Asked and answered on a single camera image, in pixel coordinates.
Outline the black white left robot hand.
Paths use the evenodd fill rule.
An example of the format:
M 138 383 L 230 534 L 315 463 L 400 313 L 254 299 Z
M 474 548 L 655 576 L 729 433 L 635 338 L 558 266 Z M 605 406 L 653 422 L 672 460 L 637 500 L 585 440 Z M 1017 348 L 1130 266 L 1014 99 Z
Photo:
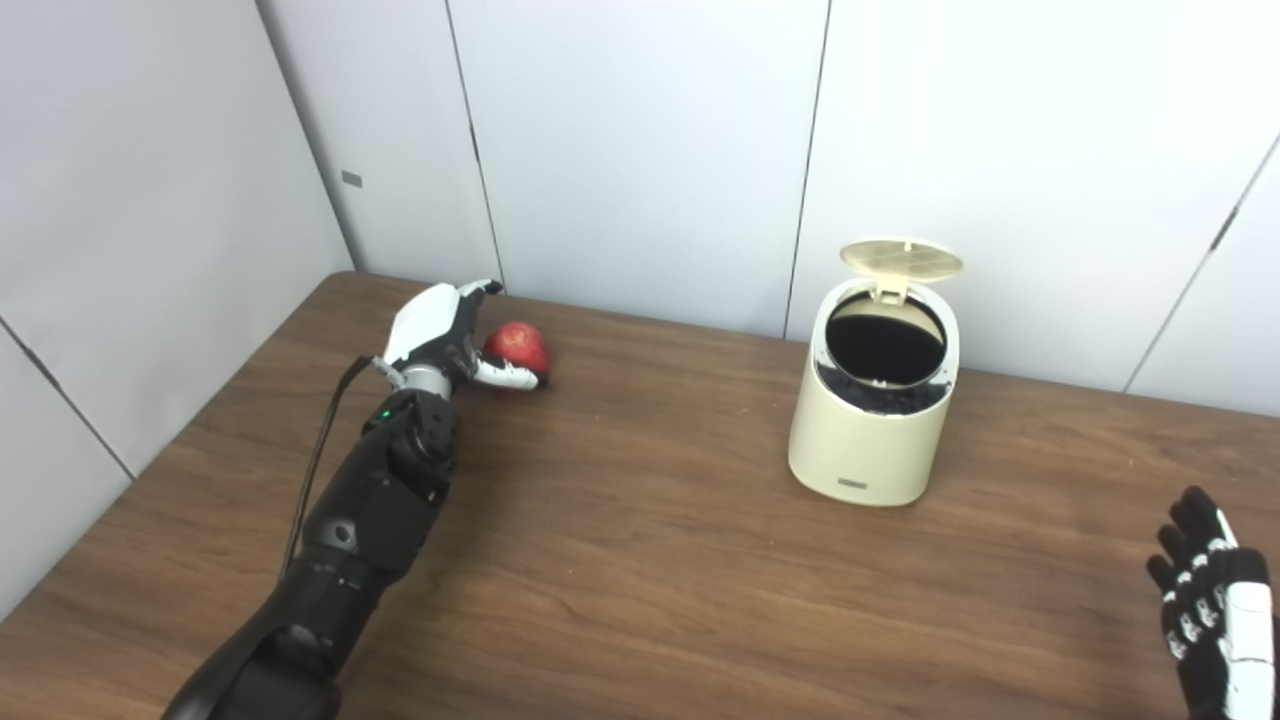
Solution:
M 485 354 L 474 342 L 485 297 L 503 290 L 499 281 L 480 279 L 461 287 L 434 284 L 417 293 L 396 314 L 387 347 L 372 365 L 397 391 L 445 401 L 468 382 L 517 391 L 547 387 L 544 372 Z

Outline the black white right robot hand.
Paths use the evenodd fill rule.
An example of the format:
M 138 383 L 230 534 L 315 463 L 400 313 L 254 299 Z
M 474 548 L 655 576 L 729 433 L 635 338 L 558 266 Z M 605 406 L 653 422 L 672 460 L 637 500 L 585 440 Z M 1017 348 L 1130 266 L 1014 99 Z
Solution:
M 1189 486 L 1157 532 L 1146 570 L 1189 719 L 1276 719 L 1279 630 L 1271 568 L 1224 510 Z

